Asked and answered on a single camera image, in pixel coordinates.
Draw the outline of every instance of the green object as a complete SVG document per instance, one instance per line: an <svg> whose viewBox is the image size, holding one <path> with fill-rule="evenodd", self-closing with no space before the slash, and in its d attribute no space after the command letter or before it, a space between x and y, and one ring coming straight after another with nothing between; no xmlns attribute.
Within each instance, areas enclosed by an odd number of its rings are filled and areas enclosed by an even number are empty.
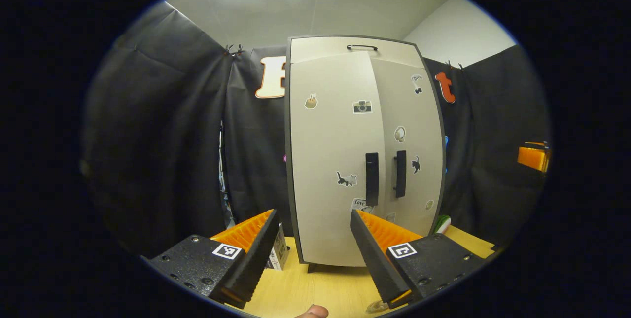
<svg viewBox="0 0 631 318"><path fill-rule="evenodd" d="M451 218L448 215L439 215L433 233L442 233L449 224L451 224Z"/></svg>

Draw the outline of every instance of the wooden table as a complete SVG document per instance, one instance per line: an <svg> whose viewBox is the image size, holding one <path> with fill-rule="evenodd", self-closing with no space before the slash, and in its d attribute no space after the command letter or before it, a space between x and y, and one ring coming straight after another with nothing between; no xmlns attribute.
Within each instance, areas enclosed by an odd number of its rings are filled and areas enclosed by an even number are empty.
<svg viewBox="0 0 631 318"><path fill-rule="evenodd" d="M482 258L493 253L493 244L453 226L444 234ZM371 318L396 311L366 313L370 304L381 300L367 268L318 265L307 274L307 265L298 263L294 238L285 239L291 250L284 269L265 269L252 300L239 311L264 318L294 318L311 304L326 307L331 318Z"/></svg>

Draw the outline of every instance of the cabinet door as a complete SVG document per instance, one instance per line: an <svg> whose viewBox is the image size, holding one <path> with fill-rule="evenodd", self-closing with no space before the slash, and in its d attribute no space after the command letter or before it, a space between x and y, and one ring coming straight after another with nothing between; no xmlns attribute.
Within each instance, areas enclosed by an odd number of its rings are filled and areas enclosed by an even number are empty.
<svg viewBox="0 0 631 318"><path fill-rule="evenodd" d="M350 214L356 199L366 199L367 153L378 154L377 178L368 181L379 184L379 201L385 190L383 120L369 54L291 64L288 86L289 176L303 260L365 266ZM379 214L379 207L373 213Z"/></svg>
<svg viewBox="0 0 631 318"><path fill-rule="evenodd" d="M439 103L424 68L372 59L386 146L385 219L419 235L432 230L444 180L444 131ZM397 151L406 152L404 174ZM396 197L397 176L405 195Z"/></svg>

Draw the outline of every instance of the white cabinet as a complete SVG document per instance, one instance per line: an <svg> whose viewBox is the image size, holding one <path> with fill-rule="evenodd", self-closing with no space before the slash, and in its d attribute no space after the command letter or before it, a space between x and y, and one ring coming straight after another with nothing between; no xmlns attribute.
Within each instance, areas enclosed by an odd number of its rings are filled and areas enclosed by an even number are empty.
<svg viewBox="0 0 631 318"><path fill-rule="evenodd" d="M353 208L428 235L440 208L444 132L416 46L318 36L290 38L288 51L288 185L300 261L365 266L350 231Z"/></svg>

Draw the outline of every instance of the cardboard box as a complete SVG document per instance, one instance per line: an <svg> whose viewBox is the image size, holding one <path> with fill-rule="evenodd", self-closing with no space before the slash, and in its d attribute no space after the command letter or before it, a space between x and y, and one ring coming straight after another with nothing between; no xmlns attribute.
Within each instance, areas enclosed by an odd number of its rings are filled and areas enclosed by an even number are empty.
<svg viewBox="0 0 631 318"><path fill-rule="evenodd" d="M282 231L282 223L278 224L278 234L274 241L274 246L268 258L266 268L274 270L282 270L288 257L287 243L284 241L284 232Z"/></svg>

